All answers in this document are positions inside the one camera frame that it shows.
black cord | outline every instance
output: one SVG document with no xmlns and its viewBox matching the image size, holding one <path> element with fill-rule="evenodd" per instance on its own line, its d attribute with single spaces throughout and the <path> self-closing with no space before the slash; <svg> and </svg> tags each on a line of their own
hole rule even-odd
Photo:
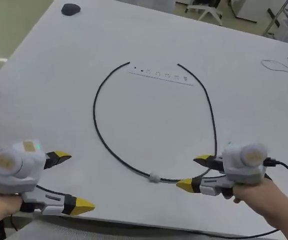
<svg viewBox="0 0 288 240">
<path fill-rule="evenodd" d="M 15 226 L 14 222 L 13 222 L 13 214 L 10 215 L 9 217 L 10 220 L 10 224 L 12 225 L 12 227 L 15 229 L 15 231 L 18 231 L 18 228 Z"/>
<path fill-rule="evenodd" d="M 284 162 L 282 161 L 276 161 L 273 159 L 270 159 L 270 163 L 274 163 L 275 165 L 282 165 L 283 167 L 285 167 L 288 170 L 288 165 L 286 165 Z M 242 240 L 242 239 L 255 239 L 255 238 L 260 238 L 260 237 L 264 237 L 270 234 L 274 234 L 276 232 L 278 232 L 279 229 L 275 229 L 266 233 L 262 233 L 262 234 L 258 234 L 258 235 L 253 235 L 253 236 L 241 236 L 241 237 L 233 237 L 233 236 L 221 236 L 221 235 L 216 235 L 216 234 L 212 234 L 212 233 L 207 233 L 207 232 L 202 232 L 202 231 L 190 231 L 189 233 L 193 233 L 193 234 L 197 234 L 197 235 L 203 235 L 203 236 L 207 236 L 207 237 L 213 237 L 213 238 L 222 238 L 222 239 L 235 239 L 235 240 Z"/>
<path fill-rule="evenodd" d="M 123 164 L 124 166 L 126 166 L 127 168 L 131 169 L 132 171 L 134 171 L 135 173 L 139 174 L 139 175 L 142 175 L 146 178 L 149 178 L 150 177 L 150 174 L 147 173 L 147 172 L 144 172 L 144 171 L 141 171 L 133 166 L 131 166 L 130 164 L 128 164 L 127 162 L 125 162 L 123 159 L 121 159 L 115 152 L 113 152 L 113 150 L 108 146 L 108 144 L 105 142 L 105 140 L 103 139 L 101 133 L 100 133 L 100 130 L 98 128 L 98 124 L 97 124 L 97 120 L 96 120 L 96 103 L 97 103 L 97 100 L 98 100 L 98 96 L 99 96 L 99 93 L 103 87 L 103 85 L 105 84 L 105 82 L 110 78 L 110 76 L 115 73 L 117 70 L 121 69 L 122 67 L 124 66 L 127 66 L 129 65 L 130 62 L 127 62 L 127 63 L 124 63 L 120 66 L 118 66 L 117 68 L 115 68 L 105 79 L 104 81 L 100 84 L 100 86 L 98 87 L 97 89 L 97 92 L 96 92 L 96 95 L 95 95 L 95 98 L 94 98 L 94 103 L 93 103 L 93 121 L 94 121 L 94 126 L 95 126 L 95 129 L 96 129 L 96 132 L 97 132 L 97 135 L 100 139 L 100 141 L 102 142 L 102 144 L 104 145 L 104 147 L 109 151 L 109 153 L 111 155 L 113 155 L 114 158 L 116 158 L 121 164 Z M 218 154 L 218 140 L 217 140 L 217 134 L 216 134 L 216 127 L 215 127 L 215 120 L 214 120 L 214 114 L 213 114 L 213 109 L 212 109 L 212 104 L 211 104 L 211 100 L 209 98 L 209 94 L 206 90 L 206 88 L 204 87 L 204 85 L 202 84 L 202 82 L 192 73 L 190 72 L 189 70 L 187 70 L 185 67 L 183 67 L 182 65 L 180 64 L 177 64 L 179 67 L 181 67 L 182 69 L 184 69 L 185 71 L 187 71 L 193 78 L 195 78 L 195 80 L 201 85 L 201 87 L 203 88 L 204 92 L 205 92 L 205 95 L 206 95 L 206 98 L 207 98 L 207 102 L 208 102 L 208 105 L 209 105 L 209 110 L 210 110 L 210 114 L 211 114 L 211 119 L 212 119 L 212 125 L 213 125 L 213 132 L 214 132 L 214 156 L 217 156 Z M 198 178 L 202 178 L 203 176 L 205 176 L 208 172 L 210 171 L 210 169 L 207 169 L 205 172 L 203 172 L 201 175 L 197 176 Z M 162 182 L 165 182 L 165 183 L 177 183 L 178 181 L 180 181 L 181 179 L 171 179 L 171 178 L 161 178 L 160 179 Z"/>
</svg>

power strip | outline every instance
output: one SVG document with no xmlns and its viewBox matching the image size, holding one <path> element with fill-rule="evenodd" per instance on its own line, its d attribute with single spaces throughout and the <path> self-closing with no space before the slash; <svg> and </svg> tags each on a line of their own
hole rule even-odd
<svg viewBox="0 0 288 240">
<path fill-rule="evenodd" d="M 132 63 L 128 65 L 128 72 L 130 74 L 160 79 L 172 83 L 184 84 L 189 86 L 194 86 L 196 84 L 196 80 L 190 75 L 179 75 L 177 73 L 171 73 L 169 71 L 153 70 L 152 68 L 142 67 Z"/>
</svg>

white chair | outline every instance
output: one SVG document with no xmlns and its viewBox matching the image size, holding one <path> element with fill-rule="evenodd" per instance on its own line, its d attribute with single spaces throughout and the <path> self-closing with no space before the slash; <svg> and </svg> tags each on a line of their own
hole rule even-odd
<svg viewBox="0 0 288 240">
<path fill-rule="evenodd" d="M 220 26 L 223 25 L 223 22 L 222 22 L 223 13 L 216 9 L 217 6 L 216 7 L 210 6 L 209 3 L 201 3 L 198 5 L 192 5 L 192 3 L 193 3 L 193 0 L 191 1 L 191 5 L 187 6 L 185 13 L 187 13 L 189 9 L 204 10 L 203 14 L 198 19 L 199 21 L 201 21 L 202 18 L 204 18 L 206 14 L 210 13 L 217 20 Z"/>
</svg>

white cable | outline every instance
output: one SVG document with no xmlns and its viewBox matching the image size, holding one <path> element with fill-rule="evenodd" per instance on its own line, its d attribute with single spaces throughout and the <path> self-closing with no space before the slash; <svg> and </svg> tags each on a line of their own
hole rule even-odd
<svg viewBox="0 0 288 240">
<path fill-rule="evenodd" d="M 260 61 L 260 64 L 262 64 L 263 67 L 265 67 L 265 68 L 268 69 L 268 70 L 288 73 L 288 70 L 283 70 L 283 69 L 278 69 L 278 68 L 272 68 L 272 67 L 276 67 L 277 65 L 281 65 L 281 66 L 283 66 L 283 67 L 285 67 L 285 68 L 288 69 L 288 66 L 286 66 L 285 64 L 283 64 L 283 63 L 281 63 L 281 62 L 279 62 L 279 61 L 265 59 L 265 60 Z"/>
</svg>

cable clip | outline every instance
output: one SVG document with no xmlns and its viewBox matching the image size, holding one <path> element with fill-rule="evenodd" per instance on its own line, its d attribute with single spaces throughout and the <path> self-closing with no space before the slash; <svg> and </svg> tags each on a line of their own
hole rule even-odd
<svg viewBox="0 0 288 240">
<path fill-rule="evenodd" d="M 158 184 L 161 181 L 161 178 L 159 175 L 157 175 L 156 173 L 151 172 L 149 174 L 149 178 L 148 178 L 150 183 L 155 183 Z"/>
</svg>

